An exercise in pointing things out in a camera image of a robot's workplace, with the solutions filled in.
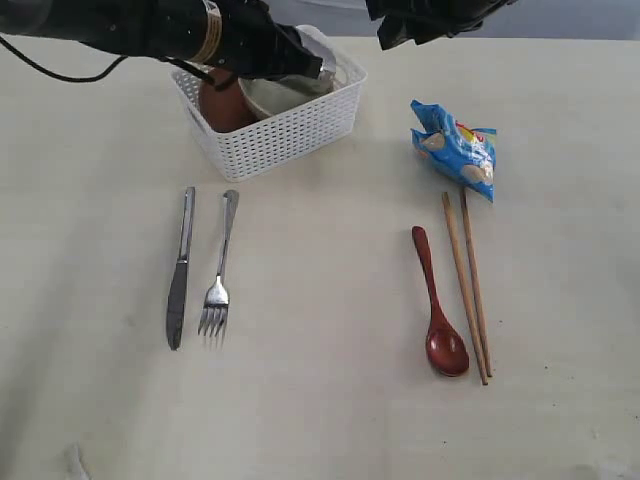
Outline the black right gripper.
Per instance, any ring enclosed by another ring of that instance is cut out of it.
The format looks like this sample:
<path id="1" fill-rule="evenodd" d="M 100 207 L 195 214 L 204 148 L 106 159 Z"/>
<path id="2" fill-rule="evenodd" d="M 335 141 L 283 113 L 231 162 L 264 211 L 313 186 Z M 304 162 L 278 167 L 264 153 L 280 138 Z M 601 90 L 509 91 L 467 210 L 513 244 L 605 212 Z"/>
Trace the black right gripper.
<path id="1" fill-rule="evenodd" d="M 382 20 L 377 37 L 382 50 L 412 40 L 416 45 L 473 32 L 514 0 L 367 0 L 371 20 Z"/>

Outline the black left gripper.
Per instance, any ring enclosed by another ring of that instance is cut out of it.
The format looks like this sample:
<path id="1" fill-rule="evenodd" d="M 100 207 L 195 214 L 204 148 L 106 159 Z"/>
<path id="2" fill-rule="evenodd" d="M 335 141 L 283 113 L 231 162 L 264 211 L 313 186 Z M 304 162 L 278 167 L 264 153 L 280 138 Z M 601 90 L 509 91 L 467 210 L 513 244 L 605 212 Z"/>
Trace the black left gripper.
<path id="1" fill-rule="evenodd" d="M 274 22 L 263 1 L 218 1 L 221 37 L 214 65 L 248 79 L 298 75 L 316 79 L 323 59 L 302 44 L 297 29 Z"/>

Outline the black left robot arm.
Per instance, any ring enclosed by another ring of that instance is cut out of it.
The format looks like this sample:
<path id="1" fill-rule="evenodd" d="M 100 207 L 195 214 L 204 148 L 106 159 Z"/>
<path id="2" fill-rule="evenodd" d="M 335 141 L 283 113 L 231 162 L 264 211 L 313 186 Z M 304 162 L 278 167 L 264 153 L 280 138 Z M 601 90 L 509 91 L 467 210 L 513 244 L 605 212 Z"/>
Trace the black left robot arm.
<path id="1" fill-rule="evenodd" d="M 326 64 L 262 1 L 4 1 L 1 30 L 248 79 L 316 79 Z"/>

